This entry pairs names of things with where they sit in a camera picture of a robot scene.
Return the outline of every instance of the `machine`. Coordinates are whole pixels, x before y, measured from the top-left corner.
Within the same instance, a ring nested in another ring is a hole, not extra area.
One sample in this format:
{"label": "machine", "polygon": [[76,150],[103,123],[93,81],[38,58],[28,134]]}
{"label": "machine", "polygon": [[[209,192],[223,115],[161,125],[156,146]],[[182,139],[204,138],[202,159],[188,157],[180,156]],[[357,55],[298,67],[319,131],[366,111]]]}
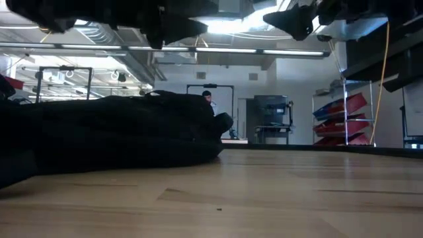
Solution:
{"label": "machine", "polygon": [[[256,143],[266,143],[266,138],[286,138],[293,129],[292,101],[287,96],[254,96],[256,104]],[[289,114],[289,124],[284,124],[284,116]]]}

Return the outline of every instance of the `wooden table surface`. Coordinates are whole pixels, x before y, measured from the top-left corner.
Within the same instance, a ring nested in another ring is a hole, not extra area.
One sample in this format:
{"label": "wooden table surface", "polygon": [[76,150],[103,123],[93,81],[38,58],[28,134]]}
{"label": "wooden table surface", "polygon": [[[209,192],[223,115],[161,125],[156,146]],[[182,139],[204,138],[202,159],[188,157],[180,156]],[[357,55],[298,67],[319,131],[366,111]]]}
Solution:
{"label": "wooden table surface", "polygon": [[226,150],[0,190],[0,237],[422,237],[423,160]]}

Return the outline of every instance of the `yellow cable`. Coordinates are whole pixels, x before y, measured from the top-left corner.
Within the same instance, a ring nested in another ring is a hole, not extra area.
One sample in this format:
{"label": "yellow cable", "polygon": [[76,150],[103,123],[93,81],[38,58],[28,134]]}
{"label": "yellow cable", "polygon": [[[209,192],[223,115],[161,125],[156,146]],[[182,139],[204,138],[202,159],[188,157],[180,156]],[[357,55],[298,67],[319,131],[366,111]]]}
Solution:
{"label": "yellow cable", "polygon": [[43,43],[45,40],[47,40],[47,37],[51,34],[52,32],[49,32],[43,39],[41,39],[40,43]]}
{"label": "yellow cable", "polygon": [[373,126],[373,132],[371,133],[370,144],[373,144],[373,140],[375,138],[377,117],[379,116],[379,108],[380,108],[380,105],[381,105],[383,80],[385,79],[385,68],[386,68],[386,61],[387,61],[387,58],[388,58],[388,49],[389,49],[389,30],[390,30],[390,24],[388,22],[387,29],[386,29],[386,47],[385,47],[385,57],[383,58],[382,79],[381,79],[381,86],[380,86],[381,88],[379,90],[379,98],[377,99],[375,124]]}

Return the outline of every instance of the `pipe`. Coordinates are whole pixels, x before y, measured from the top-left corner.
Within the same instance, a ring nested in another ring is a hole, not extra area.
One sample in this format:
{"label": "pipe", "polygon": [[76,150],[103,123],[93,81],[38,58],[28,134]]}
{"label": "pipe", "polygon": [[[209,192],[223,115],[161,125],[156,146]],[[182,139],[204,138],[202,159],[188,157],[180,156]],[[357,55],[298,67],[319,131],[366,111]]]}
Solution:
{"label": "pipe", "polygon": [[[109,26],[95,22],[92,22],[90,26],[94,28],[78,28],[77,30],[98,45],[120,46],[123,44],[123,41],[116,37],[115,32]],[[128,52],[126,56],[113,56],[113,58],[126,65],[128,71],[142,83],[154,85],[154,75],[146,65],[138,62],[131,52]]]}

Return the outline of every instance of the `dark hair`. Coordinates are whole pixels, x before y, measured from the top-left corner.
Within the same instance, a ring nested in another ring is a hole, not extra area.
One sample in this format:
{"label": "dark hair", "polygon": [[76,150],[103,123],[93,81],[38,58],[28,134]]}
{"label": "dark hair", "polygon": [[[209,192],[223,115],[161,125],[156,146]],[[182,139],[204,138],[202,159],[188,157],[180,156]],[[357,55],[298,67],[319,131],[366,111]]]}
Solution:
{"label": "dark hair", "polygon": [[212,93],[210,92],[210,91],[204,91],[203,92],[203,97],[206,97],[206,96],[211,96],[212,95]]}

